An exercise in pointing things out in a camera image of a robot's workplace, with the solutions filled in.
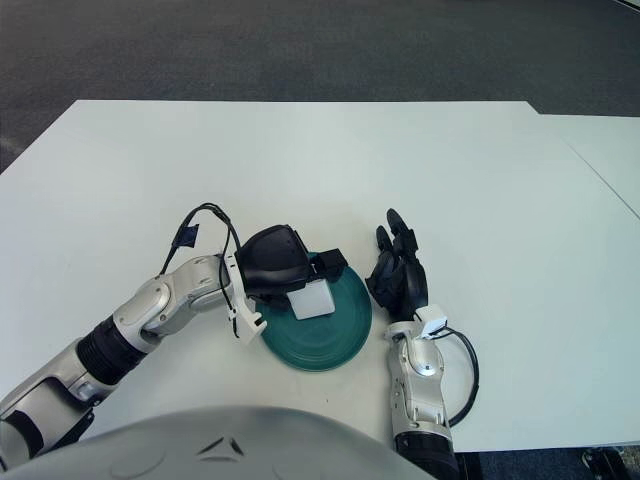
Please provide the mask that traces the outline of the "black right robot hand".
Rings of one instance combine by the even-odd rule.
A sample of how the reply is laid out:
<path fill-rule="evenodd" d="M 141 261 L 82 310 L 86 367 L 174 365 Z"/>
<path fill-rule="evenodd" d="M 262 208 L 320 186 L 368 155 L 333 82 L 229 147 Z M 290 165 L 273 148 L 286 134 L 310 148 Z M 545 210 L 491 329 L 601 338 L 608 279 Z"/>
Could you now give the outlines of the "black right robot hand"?
<path fill-rule="evenodd" d="M 376 228 L 379 255 L 365 283 L 392 322 L 412 321 L 414 313 L 429 304 L 426 273 L 416 256 L 414 230 L 393 208 L 387 210 L 386 219 L 393 238 L 383 225 Z"/>

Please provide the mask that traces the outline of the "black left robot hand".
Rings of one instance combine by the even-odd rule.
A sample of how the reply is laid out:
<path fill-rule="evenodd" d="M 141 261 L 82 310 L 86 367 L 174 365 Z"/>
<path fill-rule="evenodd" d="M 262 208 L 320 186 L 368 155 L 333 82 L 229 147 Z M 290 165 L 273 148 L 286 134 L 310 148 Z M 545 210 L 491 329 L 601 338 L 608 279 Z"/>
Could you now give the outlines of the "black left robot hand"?
<path fill-rule="evenodd" d="M 315 280 L 336 282 L 348 266 L 339 249 L 310 253 L 289 225 L 262 230 L 235 254 L 246 295 L 278 310 L 290 307 L 287 294 Z"/>

